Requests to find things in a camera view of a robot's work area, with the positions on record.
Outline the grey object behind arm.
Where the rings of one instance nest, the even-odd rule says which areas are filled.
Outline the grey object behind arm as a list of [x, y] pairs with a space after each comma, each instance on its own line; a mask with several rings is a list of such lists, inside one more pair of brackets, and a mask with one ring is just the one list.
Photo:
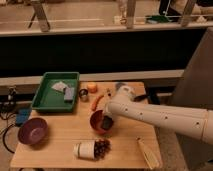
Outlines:
[[115, 85], [115, 88], [116, 88], [116, 90], [118, 90], [120, 87], [122, 87], [124, 85], [126, 85], [126, 84], [123, 83], [123, 82], [117, 82], [116, 85]]

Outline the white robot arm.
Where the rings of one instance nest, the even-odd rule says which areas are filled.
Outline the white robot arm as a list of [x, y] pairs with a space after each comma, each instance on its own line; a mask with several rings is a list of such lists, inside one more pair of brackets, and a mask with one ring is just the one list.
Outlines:
[[134, 102], [132, 87], [121, 86], [105, 104], [104, 114], [142, 121], [213, 145], [213, 110]]

